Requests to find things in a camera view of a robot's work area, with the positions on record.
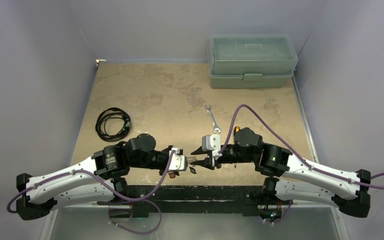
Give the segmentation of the grey key holder plate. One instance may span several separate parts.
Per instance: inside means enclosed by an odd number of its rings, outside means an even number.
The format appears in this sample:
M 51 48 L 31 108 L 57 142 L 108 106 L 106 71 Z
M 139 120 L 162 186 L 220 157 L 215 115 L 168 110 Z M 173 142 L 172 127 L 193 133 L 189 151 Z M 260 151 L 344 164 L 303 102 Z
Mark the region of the grey key holder plate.
M 198 159 L 195 156 L 190 156 L 185 159 L 187 167 L 195 167 Z

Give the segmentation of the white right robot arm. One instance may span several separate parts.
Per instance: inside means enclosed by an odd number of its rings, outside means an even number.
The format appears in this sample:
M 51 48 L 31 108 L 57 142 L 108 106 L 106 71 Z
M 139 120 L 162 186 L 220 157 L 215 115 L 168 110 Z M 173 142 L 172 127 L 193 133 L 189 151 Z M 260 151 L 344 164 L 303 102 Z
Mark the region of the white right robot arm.
M 210 170 L 223 164 L 253 163 L 255 171 L 265 176 L 257 198 L 266 204 L 291 200 L 317 202 L 336 207 L 343 214 L 366 218 L 371 207 L 368 184 L 371 173 L 338 170 L 306 159 L 289 149 L 265 143 L 261 135 L 246 127 L 236 128 L 232 144 L 225 148 L 217 134 L 206 135 L 191 155 L 205 155 L 193 165 Z

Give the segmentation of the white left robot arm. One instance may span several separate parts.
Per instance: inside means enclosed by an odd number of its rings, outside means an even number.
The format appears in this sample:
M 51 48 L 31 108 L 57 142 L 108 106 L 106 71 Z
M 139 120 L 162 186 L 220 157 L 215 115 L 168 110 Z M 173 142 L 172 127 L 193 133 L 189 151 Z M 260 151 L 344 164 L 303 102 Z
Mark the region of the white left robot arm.
M 18 194 L 7 204 L 7 211 L 29 221 L 78 203 L 122 205 L 144 201 L 160 188 L 166 176 L 177 176 L 188 167 L 183 149 L 169 145 L 158 151 L 155 147 L 155 138 L 142 133 L 106 146 L 62 170 L 42 176 L 19 174 Z M 130 194 L 125 176 L 131 168 L 157 170 L 161 179 L 150 193 Z

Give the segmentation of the black oval key tag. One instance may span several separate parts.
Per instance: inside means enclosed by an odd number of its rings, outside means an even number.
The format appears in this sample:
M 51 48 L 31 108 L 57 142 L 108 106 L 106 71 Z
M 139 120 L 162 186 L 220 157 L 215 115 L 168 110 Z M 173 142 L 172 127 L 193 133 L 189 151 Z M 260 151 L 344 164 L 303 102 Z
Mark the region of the black oval key tag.
M 194 175 L 197 173 L 196 170 L 193 167 L 189 167 L 189 170 Z

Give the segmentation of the orange black screwdriver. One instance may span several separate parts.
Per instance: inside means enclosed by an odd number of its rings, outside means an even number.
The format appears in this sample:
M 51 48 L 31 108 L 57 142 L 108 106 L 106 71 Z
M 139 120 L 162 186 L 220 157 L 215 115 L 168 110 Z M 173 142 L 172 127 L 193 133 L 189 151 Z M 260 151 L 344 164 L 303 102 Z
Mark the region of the orange black screwdriver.
M 240 130 L 241 130 L 241 129 L 240 129 L 239 126 L 235 126 L 235 127 L 234 127 L 234 130 L 233 130 L 233 135 L 235 136 Z

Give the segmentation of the silver open-end wrench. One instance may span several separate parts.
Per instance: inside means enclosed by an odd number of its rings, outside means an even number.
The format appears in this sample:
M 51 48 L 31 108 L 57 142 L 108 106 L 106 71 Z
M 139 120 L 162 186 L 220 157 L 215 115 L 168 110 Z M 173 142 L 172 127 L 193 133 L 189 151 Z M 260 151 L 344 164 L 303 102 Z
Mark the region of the silver open-end wrench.
M 220 134 L 222 132 L 221 128 L 217 125 L 217 122 L 216 122 L 216 119 L 214 118 L 214 115 L 212 113 L 212 106 L 211 105 L 204 105 L 204 108 L 206 109 L 206 111 L 208 112 L 209 114 L 209 117 L 210 117 L 210 120 L 212 122 L 212 125 L 213 125 L 213 132 L 215 134 Z

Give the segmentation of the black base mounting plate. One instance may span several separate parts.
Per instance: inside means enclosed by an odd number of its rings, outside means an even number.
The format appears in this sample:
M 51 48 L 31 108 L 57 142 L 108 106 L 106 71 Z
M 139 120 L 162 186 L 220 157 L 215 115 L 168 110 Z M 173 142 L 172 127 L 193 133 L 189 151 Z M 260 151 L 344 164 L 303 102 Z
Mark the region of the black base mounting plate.
M 148 202 L 132 202 L 133 218 L 147 218 L 151 213 L 240 214 L 244 217 L 278 218 L 276 213 L 290 201 L 267 194 L 263 186 L 161 186 Z

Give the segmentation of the green plastic toolbox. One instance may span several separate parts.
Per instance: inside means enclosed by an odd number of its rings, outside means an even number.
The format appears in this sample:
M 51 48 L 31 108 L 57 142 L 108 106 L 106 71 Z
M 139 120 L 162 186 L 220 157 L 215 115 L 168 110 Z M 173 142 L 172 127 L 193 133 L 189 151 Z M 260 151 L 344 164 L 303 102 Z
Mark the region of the green plastic toolbox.
M 283 87 L 299 60 L 287 34 L 213 35 L 207 59 L 214 89 Z

